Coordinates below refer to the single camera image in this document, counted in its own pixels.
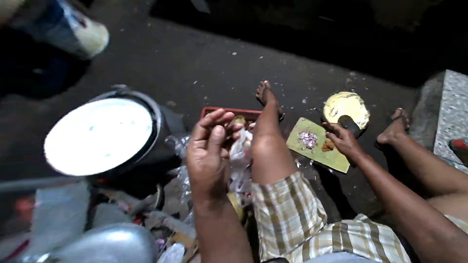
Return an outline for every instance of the checkered lungi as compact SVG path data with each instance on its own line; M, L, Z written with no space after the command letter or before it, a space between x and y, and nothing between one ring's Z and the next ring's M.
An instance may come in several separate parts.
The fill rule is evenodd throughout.
M410 262L393 230L363 214L327 225L327 214L301 172L269 185L254 183L253 204L262 261L284 257L301 263L327 253L349 252L378 262Z

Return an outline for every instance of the dark floor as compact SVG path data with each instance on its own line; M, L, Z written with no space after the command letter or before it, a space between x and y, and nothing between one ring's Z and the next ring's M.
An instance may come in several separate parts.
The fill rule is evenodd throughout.
M285 137L299 117L319 122L319 115L307 109L320 108L336 91L355 90L371 112L368 129L359 141L366 153L387 168L384 155L373 143L395 108L415 105L417 88L156 19L148 15L151 8L150 1L96 0L90 15L108 27L111 37L87 73L73 87L49 99L7 95L1 100L2 181L57 175L43 158L47 132L67 112L112 90L113 84L126 84L150 95L184 114L185 124L192 127L205 106L260 110L254 92L260 81L269 80L286 114L281 123ZM340 215L322 181L328 182L328 192L347 197L358 213L381 209L358 169L350 168L347 174L337 176L339 180L322 174L321 180L307 158L297 158L329 221L338 220Z

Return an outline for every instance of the plastic bag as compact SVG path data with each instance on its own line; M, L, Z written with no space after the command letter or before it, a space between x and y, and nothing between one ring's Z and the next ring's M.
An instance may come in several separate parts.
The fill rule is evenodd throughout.
M187 157L187 145L190 141L190 136L176 137L174 135L169 135L164 139L166 144L174 145L174 152L180 159L182 163L185 163L185 158ZM177 179L180 183L182 193L180 197L180 202L183 204L188 203L191 200L190 190L190 181L189 181L189 172L187 171L187 166L182 165L176 169L169 171L171 175L177 175Z
M190 136L176 137L174 135L169 135L164 139L166 144L174 144L174 152L180 159L185 161L187 157L187 145L189 144Z
M181 188L180 202L186 204L191 200L192 191L190 190L189 172L187 166L183 165L168 172L170 175L177 175L176 180Z
M182 263L185 247L180 243L170 246L158 260L158 263Z
M229 150L229 161L231 166L231 183L229 191L236 193L240 199L241 206L251 203L252 174L250 168L251 142L253 135L245 129L239 131L241 137L236 140Z

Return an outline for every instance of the man's right hand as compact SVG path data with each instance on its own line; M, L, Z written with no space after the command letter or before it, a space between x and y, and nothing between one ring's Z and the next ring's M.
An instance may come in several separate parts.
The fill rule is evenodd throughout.
M322 126L332 131L326 134L327 138L332 140L338 150L346 155L346 157L356 161L358 158L365 155L352 131L336 123L322 123Z

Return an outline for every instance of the finger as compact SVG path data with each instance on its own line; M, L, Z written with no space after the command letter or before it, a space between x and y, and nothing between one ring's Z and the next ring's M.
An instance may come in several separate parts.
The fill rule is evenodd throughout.
M221 158L229 159L229 152L224 148L221 149Z
M208 127L211 124L213 124L217 119L222 117L225 114L225 112L226 112L226 110L224 110L224 109L217 109L214 112L208 113L198 123L202 127Z
M215 126L211 131L210 138L208 139L208 145L206 147L208 154L220 155L225 137L226 132L224 131L224 128L220 125Z
M325 134L325 136L327 138L329 138L331 141L333 141L334 144L337 144L337 143L339 143L341 141L340 138L338 138L335 134L333 134L331 132Z
M242 128L244 128L244 125L232 120L231 123L226 126L226 136L231 136L233 133L240 131Z
M193 140L208 139L211 129L219 124L230 122L234 118L234 113L226 112L224 109L218 109L212 113L207 114L200 120L192 131Z
M330 123L329 127L333 130L333 133L340 137L343 134L344 128L338 125L337 123Z
M217 120L215 120L214 123L215 123L216 125L224 126L225 124L230 123L230 122L234 119L234 116L235 116L234 113L232 113L232 112L226 112L225 114L223 114L223 116L221 116L220 118L218 118Z
M224 109L218 109L214 112L208 113L203 119L201 119L193 128L192 140L198 141L207 139L210 136L210 125L215 125L215 120L219 119L224 115L226 111Z
M238 140L240 137L241 137L241 134L238 133L238 132L236 132L236 133L233 134L233 139L234 139L234 140Z

